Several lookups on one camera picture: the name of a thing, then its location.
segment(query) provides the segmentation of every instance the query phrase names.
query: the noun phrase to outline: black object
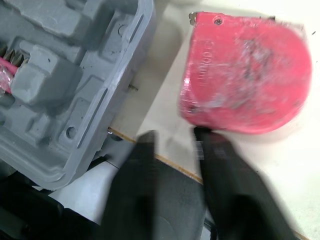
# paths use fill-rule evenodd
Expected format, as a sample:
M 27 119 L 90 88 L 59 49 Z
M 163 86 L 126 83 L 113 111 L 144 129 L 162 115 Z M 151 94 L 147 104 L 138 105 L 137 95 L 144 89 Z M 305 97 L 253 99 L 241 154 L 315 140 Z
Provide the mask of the black object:
M 157 178 L 155 133 L 150 131 L 138 138 L 115 175 L 96 239 L 152 240 Z
M 263 180 L 232 144 L 204 127 L 194 135 L 219 240 L 296 240 Z

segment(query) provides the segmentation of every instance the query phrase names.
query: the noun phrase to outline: white table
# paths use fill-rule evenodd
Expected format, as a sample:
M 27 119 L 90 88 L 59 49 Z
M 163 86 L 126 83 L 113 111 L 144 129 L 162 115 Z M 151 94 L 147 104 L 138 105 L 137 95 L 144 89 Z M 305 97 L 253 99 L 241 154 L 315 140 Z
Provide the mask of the white table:
M 157 157 L 200 181 L 191 125 L 177 109 L 192 32 L 188 14 L 276 16 L 278 21 L 304 24 L 313 78 L 301 114 L 268 134 L 225 134 L 266 179 L 292 227 L 303 236 L 320 240 L 320 14 L 315 4 L 311 0 L 156 0 L 156 34 L 132 83 L 138 91 L 129 92 L 111 128 L 129 140 L 157 130 Z

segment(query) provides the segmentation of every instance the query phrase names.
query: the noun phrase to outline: screw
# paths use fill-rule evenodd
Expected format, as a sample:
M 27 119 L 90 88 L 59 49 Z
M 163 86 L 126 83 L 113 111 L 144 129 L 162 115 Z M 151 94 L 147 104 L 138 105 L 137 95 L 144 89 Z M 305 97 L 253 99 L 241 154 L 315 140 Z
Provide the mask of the screw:
M 214 20 L 214 24 L 215 25 L 221 25 L 222 24 L 222 19 L 218 18 L 218 19 Z

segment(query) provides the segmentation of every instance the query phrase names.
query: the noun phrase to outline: drill bit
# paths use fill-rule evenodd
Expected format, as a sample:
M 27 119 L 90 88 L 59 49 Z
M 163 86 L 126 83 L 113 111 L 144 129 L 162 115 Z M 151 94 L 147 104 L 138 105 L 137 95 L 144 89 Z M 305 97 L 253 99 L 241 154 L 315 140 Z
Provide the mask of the drill bit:
M 29 62 L 29 58 L 25 58 L 20 66 L 23 66 Z
M 18 51 L 10 62 L 16 67 L 20 67 L 21 64 L 24 62 L 24 60 L 25 60 L 24 55 L 21 53 L 21 51 Z
M 4 55 L 5 55 L 6 52 L 7 52 L 7 49 L 8 49 L 8 47 L 7 47 L 6 44 L 0 43 L 0 57 L 1 57 L 1 58 L 4 57 Z
M 7 51 L 6 54 L 3 56 L 3 59 L 11 62 L 11 60 L 14 58 L 16 52 L 14 49 L 11 49 L 10 51 Z

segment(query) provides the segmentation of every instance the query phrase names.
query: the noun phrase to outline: gray plastic tool case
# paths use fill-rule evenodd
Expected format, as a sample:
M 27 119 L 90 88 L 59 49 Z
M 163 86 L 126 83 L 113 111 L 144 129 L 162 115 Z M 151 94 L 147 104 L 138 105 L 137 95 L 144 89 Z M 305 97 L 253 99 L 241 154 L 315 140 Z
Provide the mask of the gray plastic tool case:
M 0 98 L 0 159 L 49 190 L 83 175 L 155 25 L 152 0 L 0 0 L 0 42 L 29 58 Z

